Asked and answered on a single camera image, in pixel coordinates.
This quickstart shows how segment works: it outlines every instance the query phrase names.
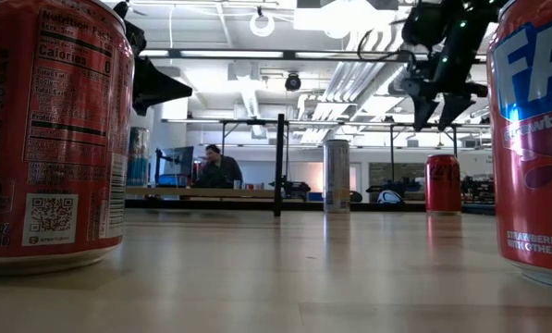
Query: desk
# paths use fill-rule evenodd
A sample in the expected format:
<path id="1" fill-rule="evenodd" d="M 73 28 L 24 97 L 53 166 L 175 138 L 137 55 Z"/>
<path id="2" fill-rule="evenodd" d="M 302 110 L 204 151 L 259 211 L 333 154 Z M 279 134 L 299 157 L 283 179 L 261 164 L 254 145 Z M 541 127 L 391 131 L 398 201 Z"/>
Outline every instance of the desk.
<path id="1" fill-rule="evenodd" d="M 211 198 L 269 198 L 273 199 L 272 190 L 235 190 L 235 189 L 178 189 L 178 188 L 126 188 L 126 194 L 136 195 L 180 195 L 188 197 Z"/>

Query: red can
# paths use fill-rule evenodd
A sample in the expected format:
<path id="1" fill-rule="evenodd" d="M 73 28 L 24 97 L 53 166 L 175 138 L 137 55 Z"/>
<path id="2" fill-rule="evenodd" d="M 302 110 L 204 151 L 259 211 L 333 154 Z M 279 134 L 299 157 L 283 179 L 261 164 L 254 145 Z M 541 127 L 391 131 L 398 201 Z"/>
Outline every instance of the red can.
<path id="1" fill-rule="evenodd" d="M 123 24 L 95 0 L 0 0 L 1 272 L 86 265 L 121 242 Z"/>
<path id="2" fill-rule="evenodd" d="M 425 210 L 460 213 L 460 166 L 451 154 L 432 155 L 425 163 Z"/>
<path id="3" fill-rule="evenodd" d="M 552 0 L 504 7 L 488 60 L 499 248 L 552 284 Z"/>

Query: camera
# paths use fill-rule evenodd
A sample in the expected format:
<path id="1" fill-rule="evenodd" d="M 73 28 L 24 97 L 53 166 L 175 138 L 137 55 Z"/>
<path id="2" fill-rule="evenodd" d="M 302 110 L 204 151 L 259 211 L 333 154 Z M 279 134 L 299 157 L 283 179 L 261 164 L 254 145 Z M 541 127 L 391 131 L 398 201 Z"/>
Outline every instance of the camera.
<path id="1" fill-rule="evenodd" d="M 289 92 L 296 92 L 301 88 L 302 82 L 299 78 L 298 73 L 289 73 L 288 78 L 286 79 L 286 90 Z"/>

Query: nutrition facts label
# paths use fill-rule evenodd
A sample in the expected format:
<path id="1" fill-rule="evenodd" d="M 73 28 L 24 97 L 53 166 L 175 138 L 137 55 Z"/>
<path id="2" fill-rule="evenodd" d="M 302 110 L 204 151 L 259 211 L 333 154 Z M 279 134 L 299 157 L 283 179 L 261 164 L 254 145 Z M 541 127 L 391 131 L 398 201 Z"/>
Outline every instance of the nutrition facts label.
<path id="1" fill-rule="evenodd" d="M 108 31 L 42 8 L 24 160 L 104 166 L 114 71 Z"/>

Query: silver can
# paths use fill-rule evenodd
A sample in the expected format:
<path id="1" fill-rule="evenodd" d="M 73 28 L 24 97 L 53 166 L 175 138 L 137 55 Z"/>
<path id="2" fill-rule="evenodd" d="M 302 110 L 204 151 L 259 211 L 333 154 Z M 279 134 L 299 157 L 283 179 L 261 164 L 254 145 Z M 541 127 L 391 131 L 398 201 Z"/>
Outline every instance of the silver can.
<path id="1" fill-rule="evenodd" d="M 326 213 L 350 212 L 350 143 L 346 140 L 325 142 L 324 203 Z"/>

